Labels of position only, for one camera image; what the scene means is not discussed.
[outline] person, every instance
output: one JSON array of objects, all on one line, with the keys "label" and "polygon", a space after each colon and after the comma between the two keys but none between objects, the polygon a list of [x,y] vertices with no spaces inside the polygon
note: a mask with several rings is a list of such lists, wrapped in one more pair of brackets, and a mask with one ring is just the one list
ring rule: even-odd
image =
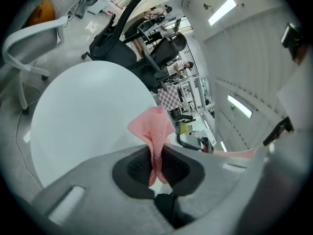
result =
[{"label": "person", "polygon": [[149,10],[145,12],[145,16],[143,18],[138,19],[136,22],[134,22],[125,32],[125,38],[129,38],[137,33],[137,28],[139,25],[141,25],[143,22],[150,20],[152,15],[158,15],[163,14],[164,16],[167,15],[167,13],[170,13],[172,11],[171,6],[165,6],[165,9],[162,8],[156,8],[154,10]]},{"label": "person", "polygon": [[154,43],[157,40],[160,40],[164,37],[170,37],[173,33],[175,32],[174,28],[172,29],[167,29],[164,26],[161,26],[161,31],[156,32],[149,36],[150,41],[145,41],[147,45]]},{"label": "person", "polygon": [[191,71],[193,66],[193,62],[184,62],[183,60],[178,60],[167,68],[164,68],[161,71],[155,73],[155,78],[157,81],[164,81],[164,79],[174,74],[176,74],[176,76],[180,76],[180,71],[185,69],[189,69]]}]

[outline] pink towel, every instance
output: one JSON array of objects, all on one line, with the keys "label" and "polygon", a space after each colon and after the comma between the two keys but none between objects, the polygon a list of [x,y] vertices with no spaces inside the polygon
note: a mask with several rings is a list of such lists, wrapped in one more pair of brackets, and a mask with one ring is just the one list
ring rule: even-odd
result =
[{"label": "pink towel", "polygon": [[161,152],[163,145],[170,143],[167,137],[174,132],[166,110],[161,106],[152,107],[133,119],[129,123],[128,129],[146,142],[150,148],[153,169],[150,174],[149,186],[155,183],[157,177],[166,184],[167,181],[162,173]]}]

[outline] checkered board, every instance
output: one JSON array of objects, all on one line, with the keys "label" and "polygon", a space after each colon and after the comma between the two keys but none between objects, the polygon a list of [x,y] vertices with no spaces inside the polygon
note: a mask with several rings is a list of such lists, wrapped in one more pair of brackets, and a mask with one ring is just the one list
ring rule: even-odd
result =
[{"label": "checkered board", "polygon": [[164,89],[158,90],[158,98],[161,102],[161,106],[163,106],[167,111],[171,111],[180,107],[181,102],[175,86],[168,86],[167,90],[168,92],[166,92]]}]

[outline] floor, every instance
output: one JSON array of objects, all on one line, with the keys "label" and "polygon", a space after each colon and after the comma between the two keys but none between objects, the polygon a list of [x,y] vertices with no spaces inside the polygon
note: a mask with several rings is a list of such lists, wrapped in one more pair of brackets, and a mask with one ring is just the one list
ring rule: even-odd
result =
[{"label": "floor", "polygon": [[0,95],[0,168],[13,193],[30,202],[43,188],[34,168],[30,152],[30,124],[32,116],[46,87],[68,68],[84,62],[82,53],[88,50],[96,34],[109,22],[104,14],[86,13],[83,19],[74,17],[64,28],[65,43],[39,58],[36,66],[50,71],[47,81],[39,75],[23,74],[29,115],[22,115],[16,80]]}]

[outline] desk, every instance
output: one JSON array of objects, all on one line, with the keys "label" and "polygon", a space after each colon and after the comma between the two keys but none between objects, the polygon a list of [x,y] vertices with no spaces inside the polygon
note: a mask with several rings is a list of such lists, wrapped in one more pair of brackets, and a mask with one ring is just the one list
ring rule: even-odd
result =
[{"label": "desk", "polygon": [[153,106],[139,78],[117,64],[85,62],[60,74],[31,123],[31,154],[43,186],[87,159],[144,144],[127,125]]}]

